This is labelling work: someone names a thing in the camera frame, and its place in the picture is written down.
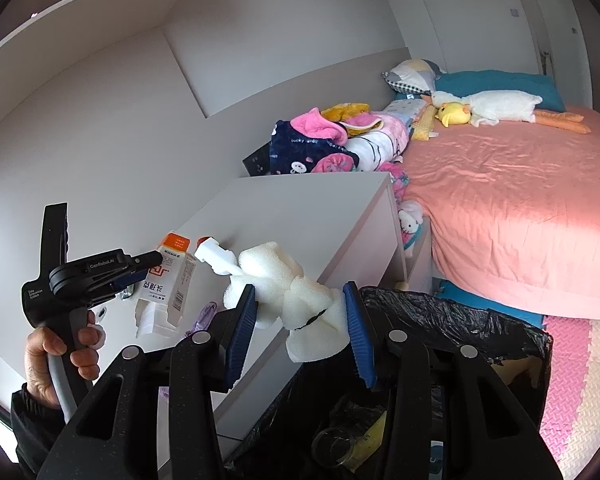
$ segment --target black plastic bag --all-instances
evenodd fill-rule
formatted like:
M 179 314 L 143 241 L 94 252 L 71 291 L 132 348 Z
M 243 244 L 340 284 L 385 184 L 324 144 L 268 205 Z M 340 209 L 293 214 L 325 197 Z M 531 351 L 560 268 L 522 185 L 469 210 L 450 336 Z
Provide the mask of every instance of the black plastic bag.
M 495 364 L 539 358 L 542 366 L 536 384 L 520 375 L 509 385 L 539 425 L 550 375 L 552 339 L 547 333 L 505 314 L 427 294 L 368 286 L 360 290 L 360 295 L 367 308 L 397 316 L 407 332 L 427 346 L 453 351 L 471 344 Z M 432 388 L 434 420 L 442 417 L 437 394 Z M 231 478 L 247 480 L 371 479 L 378 453 L 354 474 L 344 467 L 320 466 L 312 457 L 312 443 L 322 430 L 334 424 L 348 423 L 360 434 L 381 413 L 383 402 L 386 405 L 384 394 L 370 392 L 358 377 L 350 346 L 329 359 L 305 363 L 225 467 Z M 358 416 L 360 423 L 356 424 L 352 416 Z

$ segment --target teal pillow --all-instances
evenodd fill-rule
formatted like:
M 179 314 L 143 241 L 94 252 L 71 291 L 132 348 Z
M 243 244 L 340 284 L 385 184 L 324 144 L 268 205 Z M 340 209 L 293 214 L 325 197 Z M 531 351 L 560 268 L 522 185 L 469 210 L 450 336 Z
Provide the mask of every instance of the teal pillow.
M 567 111 L 554 82 L 545 75 L 500 70 L 440 74 L 436 79 L 436 90 L 448 92 L 456 97 L 467 97 L 485 90 L 522 90 L 542 98 L 542 102 L 536 108 L 554 112 Z

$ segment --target teal fabric under bed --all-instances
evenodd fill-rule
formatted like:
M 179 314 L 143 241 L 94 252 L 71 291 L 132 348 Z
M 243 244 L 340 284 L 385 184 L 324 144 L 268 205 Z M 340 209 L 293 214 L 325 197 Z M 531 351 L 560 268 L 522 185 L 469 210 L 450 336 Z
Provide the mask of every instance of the teal fabric under bed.
M 542 328 L 542 314 L 534 314 L 533 312 L 527 312 L 526 310 L 520 310 L 513 308 L 512 306 L 503 305 L 496 301 L 487 300 L 480 296 L 476 296 L 462 288 L 455 286 L 453 283 L 447 280 L 443 280 L 440 285 L 440 292 L 436 294 L 438 298 L 444 300 L 453 300 L 458 303 L 462 303 L 466 306 L 472 306 L 474 308 L 481 308 L 483 310 L 496 310 L 508 316 L 517 317 L 527 323 Z

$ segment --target human hand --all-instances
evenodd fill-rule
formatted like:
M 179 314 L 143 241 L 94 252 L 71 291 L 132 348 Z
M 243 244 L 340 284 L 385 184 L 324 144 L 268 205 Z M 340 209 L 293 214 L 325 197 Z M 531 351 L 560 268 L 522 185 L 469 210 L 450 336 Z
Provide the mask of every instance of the human hand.
M 87 317 L 88 323 L 95 323 L 95 314 L 91 311 Z M 95 345 L 100 338 L 98 330 L 85 327 L 78 330 L 78 341 L 85 346 Z M 27 391 L 40 404 L 49 408 L 60 408 L 56 395 L 46 355 L 61 356 L 66 352 L 66 345 L 51 329 L 38 327 L 27 337 L 27 347 L 24 352 L 24 367 L 27 376 Z M 83 379 L 94 380 L 100 374 L 98 367 L 98 352 L 93 348 L 83 348 L 71 354 L 71 362 L 78 368 Z

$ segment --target white wall shelf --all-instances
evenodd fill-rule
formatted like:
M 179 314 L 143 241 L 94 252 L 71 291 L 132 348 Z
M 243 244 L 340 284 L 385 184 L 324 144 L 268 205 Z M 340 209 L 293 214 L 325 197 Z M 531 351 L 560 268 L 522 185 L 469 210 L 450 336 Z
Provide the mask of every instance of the white wall shelf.
M 0 121 L 87 56 L 158 27 L 176 0 L 62 0 L 0 41 Z

